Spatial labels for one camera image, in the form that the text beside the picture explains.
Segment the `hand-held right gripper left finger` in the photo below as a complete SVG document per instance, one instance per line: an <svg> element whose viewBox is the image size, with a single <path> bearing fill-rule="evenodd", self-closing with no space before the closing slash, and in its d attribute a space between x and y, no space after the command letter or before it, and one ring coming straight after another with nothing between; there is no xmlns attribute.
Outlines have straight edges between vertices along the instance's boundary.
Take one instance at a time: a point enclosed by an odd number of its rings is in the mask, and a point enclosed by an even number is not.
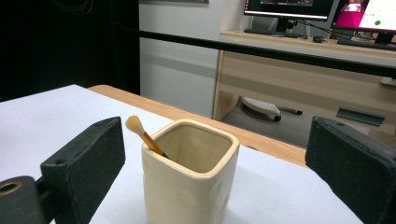
<svg viewBox="0 0 396 224"><path fill-rule="evenodd" d="M125 163L119 117L95 122L40 164L56 224L89 224Z"/></svg>

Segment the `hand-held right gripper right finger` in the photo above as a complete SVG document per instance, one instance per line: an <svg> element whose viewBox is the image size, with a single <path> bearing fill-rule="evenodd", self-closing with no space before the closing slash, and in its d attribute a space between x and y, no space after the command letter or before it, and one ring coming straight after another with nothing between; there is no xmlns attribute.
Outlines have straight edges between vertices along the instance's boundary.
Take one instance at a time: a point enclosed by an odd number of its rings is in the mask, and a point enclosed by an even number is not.
<svg viewBox="0 0 396 224"><path fill-rule="evenodd" d="M314 117L305 164L364 224L396 224L396 149Z"/></svg>

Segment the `makeup brush with dark handle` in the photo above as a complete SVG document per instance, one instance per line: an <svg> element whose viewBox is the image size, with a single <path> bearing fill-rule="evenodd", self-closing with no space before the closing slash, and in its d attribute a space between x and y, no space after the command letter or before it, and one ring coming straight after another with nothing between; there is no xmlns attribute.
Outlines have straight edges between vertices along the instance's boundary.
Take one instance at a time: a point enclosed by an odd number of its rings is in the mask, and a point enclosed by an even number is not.
<svg viewBox="0 0 396 224"><path fill-rule="evenodd" d="M168 158L166 153L159 147L159 145L151 138L151 136L144 129L141 120L138 116L131 116L125 121L128 130L137 134L148 148L155 153Z"/></svg>

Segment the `cream square ceramic cup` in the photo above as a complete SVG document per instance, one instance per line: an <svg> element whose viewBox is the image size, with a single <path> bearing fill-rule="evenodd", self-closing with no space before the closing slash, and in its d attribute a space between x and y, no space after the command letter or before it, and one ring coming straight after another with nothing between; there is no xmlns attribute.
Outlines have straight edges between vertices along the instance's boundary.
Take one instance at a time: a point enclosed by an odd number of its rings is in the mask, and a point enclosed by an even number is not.
<svg viewBox="0 0 396 224"><path fill-rule="evenodd" d="M150 224L220 224L231 195L239 141L191 119L153 135L161 156L142 146L143 186Z"/></svg>

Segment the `grey label holder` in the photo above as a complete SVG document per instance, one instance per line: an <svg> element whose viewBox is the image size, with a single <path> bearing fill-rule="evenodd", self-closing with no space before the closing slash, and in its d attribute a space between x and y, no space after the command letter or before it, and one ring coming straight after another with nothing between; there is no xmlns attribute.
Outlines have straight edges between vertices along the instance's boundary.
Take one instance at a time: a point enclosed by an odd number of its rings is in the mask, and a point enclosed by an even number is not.
<svg viewBox="0 0 396 224"><path fill-rule="evenodd" d="M379 127L383 124L385 116L369 112L359 111L348 107L339 107L336 116L343 119L350 119L369 125Z"/></svg>

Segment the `white table sheet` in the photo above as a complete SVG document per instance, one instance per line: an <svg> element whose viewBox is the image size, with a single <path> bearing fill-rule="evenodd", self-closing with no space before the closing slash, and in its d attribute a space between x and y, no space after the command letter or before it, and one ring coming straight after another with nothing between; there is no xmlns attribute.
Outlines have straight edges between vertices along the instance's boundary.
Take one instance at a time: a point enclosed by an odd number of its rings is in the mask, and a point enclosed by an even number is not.
<svg viewBox="0 0 396 224"><path fill-rule="evenodd" d="M174 119L204 118L107 85L77 85L0 103L0 181L38 178L39 165L96 121L137 115L149 133ZM304 150L209 119L240 141L233 190L222 224L361 224L304 164ZM149 224L141 140L124 134L126 162L92 224Z"/></svg>

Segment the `office chair base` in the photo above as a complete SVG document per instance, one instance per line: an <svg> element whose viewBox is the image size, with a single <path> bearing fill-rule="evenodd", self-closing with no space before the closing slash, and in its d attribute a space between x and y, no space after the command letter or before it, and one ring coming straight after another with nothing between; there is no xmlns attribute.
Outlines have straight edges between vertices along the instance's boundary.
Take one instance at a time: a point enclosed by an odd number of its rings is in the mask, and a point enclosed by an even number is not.
<svg viewBox="0 0 396 224"><path fill-rule="evenodd" d="M241 102L245 108L249 108L249 109L254 110L258 113L272 116L274 118L274 121L281 121L281 119L282 119L280 109L274 104L266 103L266 102L256 100L253 98L249 98L249 97L245 97L245 96L243 96L241 98Z"/></svg>

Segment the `light wooden desk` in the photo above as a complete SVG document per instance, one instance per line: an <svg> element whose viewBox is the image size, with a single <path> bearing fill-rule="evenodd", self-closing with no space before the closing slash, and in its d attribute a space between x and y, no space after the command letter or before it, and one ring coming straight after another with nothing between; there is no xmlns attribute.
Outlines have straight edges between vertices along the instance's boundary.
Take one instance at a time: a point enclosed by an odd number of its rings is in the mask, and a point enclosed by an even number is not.
<svg viewBox="0 0 396 224"><path fill-rule="evenodd" d="M314 43L310 38L241 31L223 32L219 40L396 68L396 51L343 46L334 40ZM396 86L384 84L385 78L221 50L212 118L223 119L240 96L329 119L337 118L339 107L348 107L385 116L379 127L350 119L340 120L396 148Z"/></svg>

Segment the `black keyboard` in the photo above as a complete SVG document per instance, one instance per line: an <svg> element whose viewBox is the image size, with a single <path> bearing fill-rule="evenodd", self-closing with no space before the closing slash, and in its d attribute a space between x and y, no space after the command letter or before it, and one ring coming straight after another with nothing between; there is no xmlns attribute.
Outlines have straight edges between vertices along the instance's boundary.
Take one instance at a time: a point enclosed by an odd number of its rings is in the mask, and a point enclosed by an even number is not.
<svg viewBox="0 0 396 224"><path fill-rule="evenodd" d="M275 37L307 38L306 35L301 35L301 34L278 32L278 31L271 31L271 30L260 30L260 29L252 29L252 28L245 29L244 33L256 34L256 35L270 35L270 36L275 36Z"/></svg>
<svg viewBox="0 0 396 224"><path fill-rule="evenodd" d="M350 39L339 39L336 44L351 46L351 47L361 47L361 48L369 48L369 49L383 49L383 50L391 50L396 51L396 45L394 44L378 44L372 42L365 41L354 41Z"/></svg>

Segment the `dark curtain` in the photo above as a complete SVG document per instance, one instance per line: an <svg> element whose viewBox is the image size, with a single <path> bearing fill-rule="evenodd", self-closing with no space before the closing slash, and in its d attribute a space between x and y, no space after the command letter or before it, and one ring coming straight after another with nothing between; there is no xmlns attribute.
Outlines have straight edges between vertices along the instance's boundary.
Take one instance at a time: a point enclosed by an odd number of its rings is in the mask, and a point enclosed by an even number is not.
<svg viewBox="0 0 396 224"><path fill-rule="evenodd" d="M77 84L140 92L137 0L0 0L0 102Z"/></svg>

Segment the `white cabinet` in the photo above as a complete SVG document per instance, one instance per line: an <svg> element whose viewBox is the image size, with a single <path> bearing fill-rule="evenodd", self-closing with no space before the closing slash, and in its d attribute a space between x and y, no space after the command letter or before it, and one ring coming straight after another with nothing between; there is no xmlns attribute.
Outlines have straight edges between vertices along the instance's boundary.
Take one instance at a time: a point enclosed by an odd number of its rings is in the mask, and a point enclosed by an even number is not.
<svg viewBox="0 0 396 224"><path fill-rule="evenodd" d="M219 39L245 24L245 0L140 0L142 31ZM150 99L210 118L219 52L184 44L140 40L140 89Z"/></svg>

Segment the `computer monitor with pink screen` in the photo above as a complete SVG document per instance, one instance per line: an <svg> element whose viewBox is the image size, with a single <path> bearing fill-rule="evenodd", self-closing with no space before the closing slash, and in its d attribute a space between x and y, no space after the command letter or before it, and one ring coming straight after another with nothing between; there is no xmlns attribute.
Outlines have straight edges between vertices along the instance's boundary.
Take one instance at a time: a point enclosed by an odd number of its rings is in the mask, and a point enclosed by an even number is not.
<svg viewBox="0 0 396 224"><path fill-rule="evenodd" d="M339 0L331 27L376 34L375 43L396 44L396 0Z"/></svg>

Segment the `computer monitor with dark screen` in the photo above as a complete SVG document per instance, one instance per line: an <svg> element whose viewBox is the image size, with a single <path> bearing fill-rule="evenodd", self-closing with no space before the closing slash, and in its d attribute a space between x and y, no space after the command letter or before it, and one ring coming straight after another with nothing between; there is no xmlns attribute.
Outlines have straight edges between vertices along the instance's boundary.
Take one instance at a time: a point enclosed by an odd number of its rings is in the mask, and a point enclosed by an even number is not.
<svg viewBox="0 0 396 224"><path fill-rule="evenodd" d="M327 21L334 0L245 0L246 16L276 19L274 28L252 28L289 32L297 20Z"/></svg>

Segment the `black horizontal frame bar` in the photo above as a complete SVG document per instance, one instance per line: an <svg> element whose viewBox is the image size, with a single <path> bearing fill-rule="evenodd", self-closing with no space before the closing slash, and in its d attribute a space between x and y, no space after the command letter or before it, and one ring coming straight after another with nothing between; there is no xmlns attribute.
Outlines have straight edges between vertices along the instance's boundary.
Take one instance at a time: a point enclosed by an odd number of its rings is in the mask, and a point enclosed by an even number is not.
<svg viewBox="0 0 396 224"><path fill-rule="evenodd" d="M127 28L120 25L122 31L126 31L138 38L155 39L165 42L172 42L182 45L195 46L206 49L217 49L230 51L235 53L242 53L246 55L276 59L280 61L303 63L319 67L326 67L331 69L344 70L349 72L363 73L367 75L379 77L396 78L396 68L385 65L374 65L369 63L351 62L341 59L332 59L323 56L311 56L305 53L287 52L278 49L266 49L259 47L251 47L246 45L227 43L222 41L208 40L202 38L194 38L182 35L169 35L147 31L140 31L138 29Z"/></svg>

